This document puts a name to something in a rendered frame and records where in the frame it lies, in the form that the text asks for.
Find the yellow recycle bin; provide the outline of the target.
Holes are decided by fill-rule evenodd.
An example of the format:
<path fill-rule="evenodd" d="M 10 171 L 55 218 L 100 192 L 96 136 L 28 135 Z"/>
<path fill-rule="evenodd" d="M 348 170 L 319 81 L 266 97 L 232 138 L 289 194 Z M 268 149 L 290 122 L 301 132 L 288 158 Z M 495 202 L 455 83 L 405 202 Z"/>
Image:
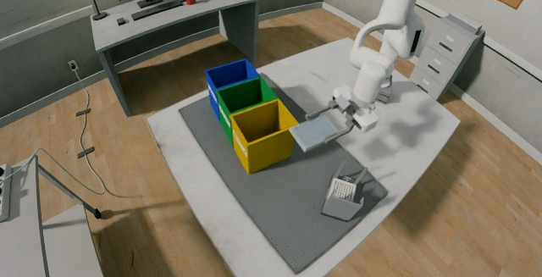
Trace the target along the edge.
<path fill-rule="evenodd" d="M 289 128 L 298 122 L 279 99 L 231 114 L 230 119 L 234 149 L 248 174 L 290 157 L 295 138 Z"/>

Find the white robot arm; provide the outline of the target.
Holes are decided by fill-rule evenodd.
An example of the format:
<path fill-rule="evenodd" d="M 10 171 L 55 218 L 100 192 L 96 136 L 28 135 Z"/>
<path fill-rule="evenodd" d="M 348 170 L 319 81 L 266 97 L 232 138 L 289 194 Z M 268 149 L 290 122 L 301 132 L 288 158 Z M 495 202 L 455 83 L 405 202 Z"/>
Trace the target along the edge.
<path fill-rule="evenodd" d="M 349 57 L 350 64 L 360 69 L 351 99 L 348 102 L 341 94 L 335 99 L 348 114 L 360 108 L 374 110 L 380 88 L 390 85 L 390 75 L 399 56 L 410 59 L 417 53 L 425 24 L 414 11 L 416 1 L 384 0 L 378 18 L 358 32 Z M 385 30 L 379 52 L 363 46 L 367 35 L 377 30 Z"/>

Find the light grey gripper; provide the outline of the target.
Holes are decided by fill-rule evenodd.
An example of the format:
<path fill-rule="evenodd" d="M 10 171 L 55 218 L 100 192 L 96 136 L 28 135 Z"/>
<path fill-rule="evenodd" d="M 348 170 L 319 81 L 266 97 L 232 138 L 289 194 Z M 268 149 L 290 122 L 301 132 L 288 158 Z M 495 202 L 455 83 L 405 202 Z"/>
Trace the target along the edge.
<path fill-rule="evenodd" d="M 334 90 L 332 100 L 329 101 L 328 106 L 324 108 L 320 108 L 319 110 L 313 111 L 309 114 L 306 114 L 306 119 L 310 120 L 315 117 L 318 117 L 320 113 L 325 112 L 327 110 L 332 109 L 338 109 L 342 114 L 345 114 L 345 118 L 347 121 L 345 122 L 346 126 L 348 127 L 346 130 L 343 130 L 340 133 L 334 133 L 331 136 L 327 136 L 324 138 L 324 142 L 326 144 L 337 140 L 339 137 L 349 133 L 352 131 L 354 125 L 362 132 L 366 133 L 373 129 L 376 124 L 379 121 L 379 116 L 371 109 L 365 109 L 360 108 L 356 110 L 356 113 L 353 114 L 352 112 L 350 114 L 347 114 L 344 109 L 335 101 L 335 99 L 341 94 L 343 97 L 345 97 L 347 100 L 351 99 L 352 94 L 352 88 L 350 86 L 342 86 L 339 88 L 336 88 Z M 354 123 L 354 124 L 353 124 Z"/>

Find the green returns bin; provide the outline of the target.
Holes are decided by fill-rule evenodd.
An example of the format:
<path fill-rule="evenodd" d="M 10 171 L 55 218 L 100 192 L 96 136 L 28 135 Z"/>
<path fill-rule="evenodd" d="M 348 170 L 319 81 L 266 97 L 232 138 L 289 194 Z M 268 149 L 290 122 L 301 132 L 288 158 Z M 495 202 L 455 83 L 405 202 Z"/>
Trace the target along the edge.
<path fill-rule="evenodd" d="M 221 125 L 232 146 L 234 141 L 230 115 L 278 99 L 261 76 L 215 92 L 218 96 Z"/>

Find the blue storage bin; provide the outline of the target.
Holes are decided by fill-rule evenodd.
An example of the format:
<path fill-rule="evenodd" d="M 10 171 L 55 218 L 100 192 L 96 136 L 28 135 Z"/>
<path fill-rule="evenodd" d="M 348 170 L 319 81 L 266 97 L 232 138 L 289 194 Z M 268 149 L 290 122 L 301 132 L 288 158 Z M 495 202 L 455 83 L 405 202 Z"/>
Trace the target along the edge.
<path fill-rule="evenodd" d="M 261 76 L 247 59 L 204 70 L 204 72 L 207 76 L 210 103 L 220 123 L 218 96 L 215 91 Z"/>

